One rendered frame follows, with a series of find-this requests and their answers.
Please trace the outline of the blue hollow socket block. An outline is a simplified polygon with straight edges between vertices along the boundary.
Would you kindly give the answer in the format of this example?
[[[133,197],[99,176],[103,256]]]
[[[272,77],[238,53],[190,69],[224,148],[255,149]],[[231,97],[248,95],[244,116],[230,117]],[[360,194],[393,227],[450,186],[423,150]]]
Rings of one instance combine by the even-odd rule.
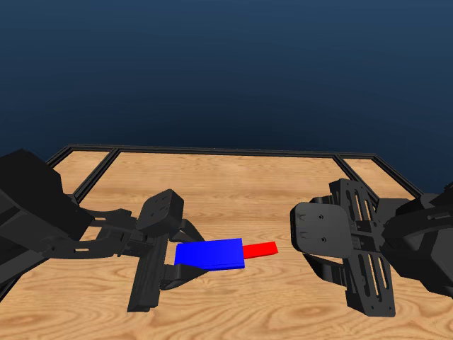
[[[174,265],[185,264],[208,271],[245,268],[241,238],[180,243]]]

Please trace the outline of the thin red peg bar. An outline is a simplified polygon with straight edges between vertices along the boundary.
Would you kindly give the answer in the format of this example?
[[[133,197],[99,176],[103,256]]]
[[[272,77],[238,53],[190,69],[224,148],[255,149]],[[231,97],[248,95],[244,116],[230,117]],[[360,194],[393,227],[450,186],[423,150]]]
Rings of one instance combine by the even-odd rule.
[[[277,254],[277,245],[274,242],[265,242],[260,244],[249,244],[243,246],[243,258],[253,259],[263,256]]]

